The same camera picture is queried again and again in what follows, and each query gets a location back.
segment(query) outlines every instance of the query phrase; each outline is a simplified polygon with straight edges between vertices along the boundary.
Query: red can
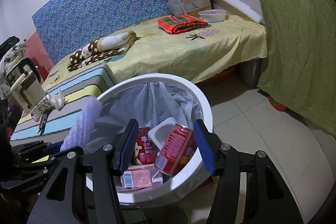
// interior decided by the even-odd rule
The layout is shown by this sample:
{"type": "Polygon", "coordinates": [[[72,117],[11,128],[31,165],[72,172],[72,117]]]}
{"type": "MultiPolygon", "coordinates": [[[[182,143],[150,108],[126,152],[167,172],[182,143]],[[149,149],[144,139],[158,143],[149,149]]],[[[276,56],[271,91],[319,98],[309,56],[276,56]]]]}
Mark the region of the red can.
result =
{"type": "Polygon", "coordinates": [[[155,163],[155,151],[152,140],[148,138],[150,127],[139,127],[139,135],[135,143],[132,163],[145,165],[155,163]]]}
{"type": "Polygon", "coordinates": [[[171,129],[155,166],[164,174],[174,176],[188,163],[197,145],[194,132],[179,124],[171,129]]]}

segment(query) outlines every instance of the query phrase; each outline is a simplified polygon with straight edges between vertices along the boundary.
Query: brown polka dot blanket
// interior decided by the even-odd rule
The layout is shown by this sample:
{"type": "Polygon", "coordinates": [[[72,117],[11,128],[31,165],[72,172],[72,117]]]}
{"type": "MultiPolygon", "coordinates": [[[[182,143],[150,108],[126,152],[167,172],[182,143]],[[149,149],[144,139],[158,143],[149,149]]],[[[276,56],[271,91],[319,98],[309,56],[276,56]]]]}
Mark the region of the brown polka dot blanket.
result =
{"type": "Polygon", "coordinates": [[[70,55],[69,71],[92,64],[108,57],[127,52],[137,39],[135,32],[129,30],[101,37],[70,55]]]}

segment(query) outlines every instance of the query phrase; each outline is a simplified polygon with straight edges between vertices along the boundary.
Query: black bag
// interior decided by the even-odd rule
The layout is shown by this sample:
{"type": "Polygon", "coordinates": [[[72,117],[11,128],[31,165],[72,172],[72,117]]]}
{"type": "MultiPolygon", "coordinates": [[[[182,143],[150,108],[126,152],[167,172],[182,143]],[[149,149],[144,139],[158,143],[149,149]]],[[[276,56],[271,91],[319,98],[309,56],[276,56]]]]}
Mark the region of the black bag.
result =
{"type": "Polygon", "coordinates": [[[0,45],[0,60],[5,55],[6,52],[9,51],[11,47],[13,47],[16,43],[20,41],[17,37],[10,37],[4,43],[0,45]]]}

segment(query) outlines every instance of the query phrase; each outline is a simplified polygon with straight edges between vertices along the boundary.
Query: green cloth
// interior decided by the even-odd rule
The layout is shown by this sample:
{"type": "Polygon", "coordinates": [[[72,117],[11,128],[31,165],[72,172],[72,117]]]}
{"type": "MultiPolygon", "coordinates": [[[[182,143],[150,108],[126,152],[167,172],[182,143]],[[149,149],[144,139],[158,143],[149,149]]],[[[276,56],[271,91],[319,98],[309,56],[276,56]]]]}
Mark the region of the green cloth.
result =
{"type": "Polygon", "coordinates": [[[335,0],[260,0],[268,58],[258,87],[336,136],[335,0]]]}

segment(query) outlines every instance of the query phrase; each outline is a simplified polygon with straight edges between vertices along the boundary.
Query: red plaid towel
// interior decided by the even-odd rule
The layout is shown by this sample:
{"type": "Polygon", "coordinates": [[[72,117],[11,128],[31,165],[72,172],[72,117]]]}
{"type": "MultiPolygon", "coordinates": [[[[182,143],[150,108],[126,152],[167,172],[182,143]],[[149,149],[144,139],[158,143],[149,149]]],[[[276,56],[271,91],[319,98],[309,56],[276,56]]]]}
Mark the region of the red plaid towel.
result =
{"type": "Polygon", "coordinates": [[[157,21],[159,27],[169,34],[179,34],[207,26],[208,22],[190,15],[178,15],[161,18],[157,21]]]}

